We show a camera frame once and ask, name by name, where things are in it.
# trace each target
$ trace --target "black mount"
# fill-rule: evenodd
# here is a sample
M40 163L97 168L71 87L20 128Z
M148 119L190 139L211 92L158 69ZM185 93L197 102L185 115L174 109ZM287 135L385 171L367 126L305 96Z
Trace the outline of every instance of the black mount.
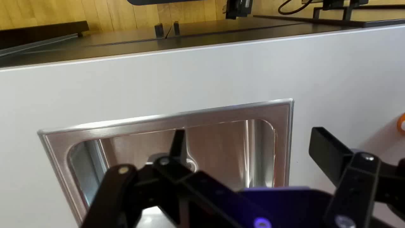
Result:
M176 130L168 156L142 169L109 168L81 226L131 228L149 206L177 226L388 226L372 218L374 200L404 219L404 161L396 167L371 153L353 153L324 128L312 129L310 156L336 185L334 195L310 188L234 192L202 171L190 171L185 156L185 130Z
M354 10L404 10L405 5L395 4L395 5L364 5L368 4L368 0L350 0L350 4L344 6L344 0L324 0L324 4L321 7L314 7L312 11L312 19L319 20L320 11L329 11L329 10L342 10L343 21L352 20L352 14Z
M228 0L226 1L226 19L245 17L252 12L253 0Z

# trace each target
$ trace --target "sink basin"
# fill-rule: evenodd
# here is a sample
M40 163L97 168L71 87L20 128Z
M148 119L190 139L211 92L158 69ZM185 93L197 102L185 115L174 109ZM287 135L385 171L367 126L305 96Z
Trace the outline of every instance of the sink basin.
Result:
M186 131L186 162L240 191L286 186L292 100L225 106L173 115L133 118L40 130L39 137L78 223L105 171L118 163L142 168L167 154L176 129ZM138 226L172 226L158 207Z

